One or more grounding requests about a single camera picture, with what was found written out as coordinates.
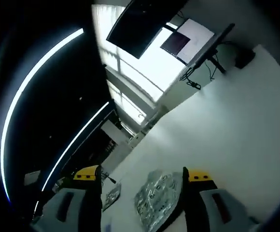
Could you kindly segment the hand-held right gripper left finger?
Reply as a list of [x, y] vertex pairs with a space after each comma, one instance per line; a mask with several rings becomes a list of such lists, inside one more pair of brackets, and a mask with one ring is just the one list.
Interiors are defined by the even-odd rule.
[[77, 171], [71, 184], [43, 206], [42, 215], [30, 224], [32, 232], [101, 231], [101, 166]]

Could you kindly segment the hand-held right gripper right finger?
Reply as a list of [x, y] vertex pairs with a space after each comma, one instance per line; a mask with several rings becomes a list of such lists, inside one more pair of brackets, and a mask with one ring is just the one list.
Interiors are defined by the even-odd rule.
[[189, 232], [255, 232], [260, 223], [210, 174], [183, 167], [182, 206]]

